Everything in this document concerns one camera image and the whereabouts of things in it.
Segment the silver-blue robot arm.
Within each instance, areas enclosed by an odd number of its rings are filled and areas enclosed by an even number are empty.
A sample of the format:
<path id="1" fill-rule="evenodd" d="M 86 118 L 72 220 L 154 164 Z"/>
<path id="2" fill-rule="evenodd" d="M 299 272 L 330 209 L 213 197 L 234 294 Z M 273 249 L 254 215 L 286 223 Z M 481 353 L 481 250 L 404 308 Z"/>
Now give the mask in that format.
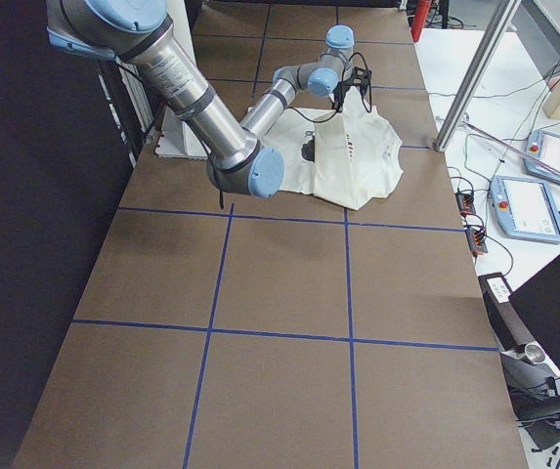
<path id="1" fill-rule="evenodd" d="M 344 24 L 326 34 L 325 51 L 307 64 L 278 69 L 272 86 L 237 120 L 174 35 L 164 1 L 49 1 L 53 47 L 135 66 L 177 118 L 209 148 L 207 174 L 220 191 L 268 198 L 281 186 L 284 163 L 261 139 L 298 93 L 334 95 L 340 110 L 354 77 L 354 32 Z"/>

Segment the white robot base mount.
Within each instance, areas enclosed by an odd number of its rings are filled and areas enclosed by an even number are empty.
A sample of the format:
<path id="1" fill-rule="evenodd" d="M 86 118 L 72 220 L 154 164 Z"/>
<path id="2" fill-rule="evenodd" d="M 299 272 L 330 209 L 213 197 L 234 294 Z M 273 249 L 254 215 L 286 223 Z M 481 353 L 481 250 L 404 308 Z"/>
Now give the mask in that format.
<path id="1" fill-rule="evenodd" d="M 155 153 L 166 158 L 207 159 L 202 142 L 170 107 L 166 107 L 164 112 Z"/>

